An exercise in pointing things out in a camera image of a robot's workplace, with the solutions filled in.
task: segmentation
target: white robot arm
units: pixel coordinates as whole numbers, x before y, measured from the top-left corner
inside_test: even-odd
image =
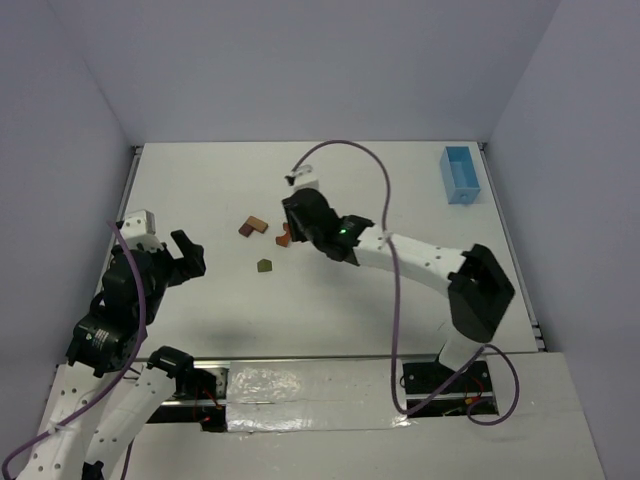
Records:
[[[204,250],[178,230],[171,236],[183,257],[174,259],[156,238],[153,214],[147,211],[128,215],[118,228],[143,281],[148,325],[154,321],[167,288],[204,275]],[[109,478],[144,423],[163,401],[181,391],[193,371],[192,357],[162,347],[154,352],[149,368],[124,401],[102,423],[111,391],[68,425],[60,425],[92,403],[115,377],[124,375],[123,367],[135,354],[133,347],[141,334],[136,285],[122,248],[114,247],[112,255],[102,277],[102,291],[73,329],[67,349],[69,365],[49,420],[49,435],[33,448],[20,480]]]
[[[292,172],[287,180],[294,193],[282,203],[292,241],[310,241],[335,261],[393,271],[387,242],[387,235],[392,235],[400,275],[449,300],[454,328],[440,351],[440,364],[456,371],[491,342],[515,290],[488,248],[473,245],[462,251],[430,245],[385,233],[366,218],[338,217],[320,193],[309,165]]]

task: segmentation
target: blue container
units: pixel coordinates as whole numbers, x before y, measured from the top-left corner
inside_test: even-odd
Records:
[[[445,147],[440,170],[450,204],[469,205],[480,193],[469,147]]]

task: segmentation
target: purple cable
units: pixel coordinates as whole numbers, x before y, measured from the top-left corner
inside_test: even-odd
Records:
[[[125,242],[124,238],[122,238],[122,234],[120,233],[120,230],[118,229],[116,224],[114,222],[107,222],[107,225],[109,225],[109,228],[111,228],[111,230],[113,231],[113,234],[118,240],[118,243],[122,247],[122,252],[124,253],[124,256],[127,258],[127,261],[129,262],[129,266],[131,267],[131,271],[133,272],[133,278],[136,282],[136,290],[138,292],[138,304],[139,304],[138,315],[140,317],[139,325],[138,325],[138,337],[136,338],[136,343],[133,347],[133,350],[131,351],[131,355],[129,356],[129,359],[127,360],[125,365],[122,367],[122,369],[118,372],[118,374],[113,378],[113,380],[104,388],[104,390],[102,390],[98,395],[93,397],[84,407],[79,408],[78,410],[73,412],[71,415],[69,415],[67,418],[58,422],[58,425],[62,427],[69,425],[71,422],[73,422],[75,419],[77,419],[80,415],[85,413],[87,410],[93,408],[98,402],[100,402],[100,400],[106,397],[107,394],[109,394],[109,392],[111,392],[111,390],[115,388],[115,386],[122,379],[122,377],[126,375],[129,368],[131,368],[131,365],[133,365],[133,362],[135,361],[136,357],[138,356],[138,352],[140,351],[140,346],[142,345],[142,342],[147,336],[147,322],[146,322],[147,306],[145,303],[144,286],[142,284],[142,277],[140,276],[140,271],[138,270],[136,261],[134,260],[133,255],[131,254],[131,250],[129,250],[129,248],[127,247],[127,243]],[[13,452],[7,455],[7,458],[5,458],[4,461],[2,462],[2,476],[4,477],[4,480],[12,480],[11,474],[9,473],[9,464],[15,457],[20,455],[22,452],[28,450],[29,448],[33,447],[36,443],[39,443],[45,438],[49,437],[50,435],[51,434],[48,431],[42,432],[40,435],[32,438],[31,440],[24,443],[23,445],[20,445]]]
[[[127,478],[127,472],[129,471],[129,461],[131,460],[131,451],[133,450],[133,440],[127,447],[127,454],[124,456],[124,466],[122,467],[122,475],[120,476],[120,480],[125,480]]]
[[[298,160],[298,162],[294,165],[293,171],[296,171],[298,167],[300,167],[300,165],[302,165],[311,156],[312,153],[328,145],[348,145],[351,147],[355,147],[367,153],[380,166],[380,169],[382,170],[382,174],[384,175],[384,181],[387,187],[387,194],[384,200],[384,207],[382,209],[381,225],[382,225],[383,232],[387,233],[387,216],[389,213],[389,204],[391,203],[391,180],[389,178],[389,173],[387,172],[386,167],[382,163],[382,160],[380,160],[378,156],[375,153],[373,153],[371,150],[369,150],[367,147],[360,145],[359,143],[352,142],[350,140],[327,140],[326,142],[319,143],[318,145],[311,148],[307,153],[305,153],[302,156],[302,158]],[[458,371],[456,371],[453,375],[451,375],[442,385],[440,385],[435,391],[433,391],[427,398],[425,398],[418,405],[415,405],[414,407],[409,409],[405,409],[402,407],[402,405],[400,405],[400,401],[398,400],[397,386],[396,386],[397,375],[398,375],[397,373],[398,343],[400,340],[400,303],[401,303],[400,260],[398,258],[398,251],[396,250],[396,246],[394,245],[391,236],[387,236],[387,243],[389,244],[389,250],[391,251],[391,260],[393,262],[393,276],[395,280],[395,301],[394,301],[394,307],[393,307],[393,333],[392,333],[392,339],[391,339],[391,399],[393,400],[393,405],[395,406],[396,410],[403,415],[412,415],[417,411],[421,410],[426,405],[431,403],[431,401],[435,397],[440,395],[449,385],[455,382],[467,370],[467,368],[469,368],[473,364],[473,362],[475,362],[478,359],[478,357],[482,355],[485,348],[491,348],[495,350],[502,358],[504,358],[504,360],[507,362],[507,365],[511,369],[511,373],[513,374],[513,379],[515,383],[515,395],[513,398],[513,403],[511,404],[511,407],[509,408],[509,410],[504,416],[498,418],[497,420],[482,422],[471,417],[472,410],[479,403],[485,403],[489,401],[488,399],[481,399],[469,405],[469,407],[467,408],[467,416],[469,417],[469,420],[471,420],[473,423],[477,425],[493,426],[493,425],[498,425],[504,422],[507,418],[511,416],[511,414],[516,409],[516,406],[518,405],[518,400],[520,398],[520,380],[518,379],[518,373],[516,372],[516,369],[513,366],[513,363],[511,363],[511,360],[509,360],[509,358],[502,352],[502,350],[500,350],[498,347],[491,344],[486,344],[480,347],[478,351],[475,354],[473,354],[473,356],[467,361],[467,363],[465,363]]]

